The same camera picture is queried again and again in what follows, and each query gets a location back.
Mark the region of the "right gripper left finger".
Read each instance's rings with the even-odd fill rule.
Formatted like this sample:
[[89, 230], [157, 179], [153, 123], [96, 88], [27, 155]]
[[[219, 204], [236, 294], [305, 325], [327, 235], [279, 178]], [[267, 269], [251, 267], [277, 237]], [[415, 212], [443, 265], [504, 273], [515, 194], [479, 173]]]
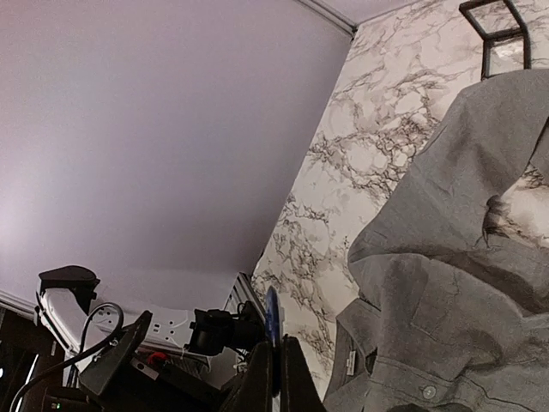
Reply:
[[270, 342], [252, 350], [245, 372], [221, 389], [219, 412], [271, 412], [273, 410], [274, 358]]

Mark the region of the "grey button shirt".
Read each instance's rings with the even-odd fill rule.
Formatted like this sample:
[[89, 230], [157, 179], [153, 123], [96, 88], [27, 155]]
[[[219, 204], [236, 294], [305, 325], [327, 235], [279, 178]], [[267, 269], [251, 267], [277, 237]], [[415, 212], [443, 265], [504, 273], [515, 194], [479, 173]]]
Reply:
[[329, 411], [545, 411], [548, 254], [491, 234], [491, 205], [548, 172], [548, 72], [464, 88], [348, 268]]

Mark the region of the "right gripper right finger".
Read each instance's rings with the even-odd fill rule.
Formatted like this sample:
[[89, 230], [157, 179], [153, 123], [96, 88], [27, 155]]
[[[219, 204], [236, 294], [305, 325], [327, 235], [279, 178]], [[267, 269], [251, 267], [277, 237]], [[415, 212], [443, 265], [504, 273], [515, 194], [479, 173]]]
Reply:
[[293, 336], [284, 336], [281, 344], [281, 411], [326, 412], [299, 340]]

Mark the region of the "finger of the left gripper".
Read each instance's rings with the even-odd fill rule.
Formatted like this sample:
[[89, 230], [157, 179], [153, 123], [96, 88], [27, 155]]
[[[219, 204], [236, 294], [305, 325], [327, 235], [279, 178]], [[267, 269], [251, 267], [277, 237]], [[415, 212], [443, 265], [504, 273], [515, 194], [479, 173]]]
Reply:
[[80, 374], [81, 389], [90, 397], [103, 396], [118, 370], [127, 364], [147, 335], [153, 314], [144, 311], [128, 326], [118, 339], [118, 344], [92, 361]]

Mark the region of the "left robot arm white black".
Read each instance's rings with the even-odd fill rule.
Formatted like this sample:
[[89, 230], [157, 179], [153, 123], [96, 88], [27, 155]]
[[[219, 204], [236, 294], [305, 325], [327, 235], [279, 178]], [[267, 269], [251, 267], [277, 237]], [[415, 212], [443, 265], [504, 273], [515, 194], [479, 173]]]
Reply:
[[99, 278], [81, 266], [39, 274], [38, 320], [75, 367], [78, 387], [104, 411], [183, 411], [196, 408], [196, 379], [170, 360], [148, 355], [184, 354], [189, 312], [100, 300]]

